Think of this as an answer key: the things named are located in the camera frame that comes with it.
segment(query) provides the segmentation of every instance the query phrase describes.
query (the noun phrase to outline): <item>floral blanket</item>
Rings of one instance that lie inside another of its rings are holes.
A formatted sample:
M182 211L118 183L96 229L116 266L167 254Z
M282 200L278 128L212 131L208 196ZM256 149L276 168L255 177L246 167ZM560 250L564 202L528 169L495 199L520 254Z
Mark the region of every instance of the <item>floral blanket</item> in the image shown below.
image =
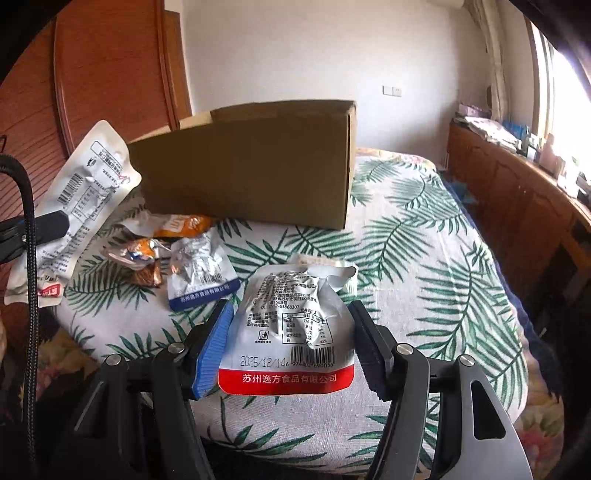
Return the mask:
M118 222L143 208L136 190L113 213L80 258L55 310L60 324L99 361L114 352L127 359L154 355L183 340L212 308L173 313L165 287L129 284L130 272L100 255L104 245L131 238ZM357 298L376 322L432 357L470 353L511 419L524 410L527 365L537 371L535 359L490 250L431 162L360 149L343 231L233 219L217 228L243 283L232 296L235 305L257 268L284 263L293 252L354 261L360 269ZM353 299L343 297L346 303ZM369 390L356 361L353 384L343 391L240 397L214 389L193 404L193 411L200 434L229 448L344 474L367 470L388 407ZM432 395L420 456L423 472L431 465L438 408L439 398ZM531 430L526 426L540 425L536 422L532 413L522 433Z

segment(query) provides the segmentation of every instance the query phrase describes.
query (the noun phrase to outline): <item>silver screw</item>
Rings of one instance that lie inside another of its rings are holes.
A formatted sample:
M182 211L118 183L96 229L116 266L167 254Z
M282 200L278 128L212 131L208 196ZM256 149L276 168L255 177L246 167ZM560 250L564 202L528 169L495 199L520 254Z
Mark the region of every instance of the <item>silver screw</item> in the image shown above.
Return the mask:
M121 363L121 355L118 353L113 353L113 355L109 355L107 357L107 365L119 365Z
M476 363L476 360L474 360L474 357L472 355L468 355L467 353L464 353L463 355L460 355L460 362L462 363L462 365L466 365L467 367L471 367L472 365L474 365Z
M413 346L407 343L399 343L396 346L396 351L400 353L400 355L412 355L413 354Z
M168 346L168 351L170 353L181 353L184 350L184 343L183 342L174 342Z

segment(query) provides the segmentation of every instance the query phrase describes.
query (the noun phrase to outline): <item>red logo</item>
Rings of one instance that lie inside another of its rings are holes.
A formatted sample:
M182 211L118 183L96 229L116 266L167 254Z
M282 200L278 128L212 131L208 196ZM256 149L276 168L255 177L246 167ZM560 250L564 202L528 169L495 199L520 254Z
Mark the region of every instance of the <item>red logo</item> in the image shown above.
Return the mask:
M39 290L39 295L41 297L59 297L60 296L60 287L59 283L55 285L49 285L42 290Z

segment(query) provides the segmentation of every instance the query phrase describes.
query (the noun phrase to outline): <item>black cable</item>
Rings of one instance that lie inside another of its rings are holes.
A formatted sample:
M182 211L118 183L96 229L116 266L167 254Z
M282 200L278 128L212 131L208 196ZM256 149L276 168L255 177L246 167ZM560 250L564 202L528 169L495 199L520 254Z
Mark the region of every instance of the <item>black cable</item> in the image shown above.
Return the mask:
M27 241L27 297L29 302L29 340L25 367L23 417L27 431L27 452L31 474L37 477L35 455L35 398L37 395L37 358L39 344L39 312L37 307L37 253L35 248L35 208L33 190L24 167L10 155L0 154L0 173L10 176L21 192Z

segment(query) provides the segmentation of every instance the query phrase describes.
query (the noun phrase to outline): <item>curtain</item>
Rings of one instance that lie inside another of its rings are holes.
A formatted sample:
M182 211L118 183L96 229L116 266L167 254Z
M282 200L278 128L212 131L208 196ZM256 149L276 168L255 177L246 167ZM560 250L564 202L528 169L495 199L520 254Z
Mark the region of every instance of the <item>curtain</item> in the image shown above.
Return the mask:
M509 118L501 38L503 30L496 0L467 0L466 8L484 34L486 51L491 62L492 119L502 122Z

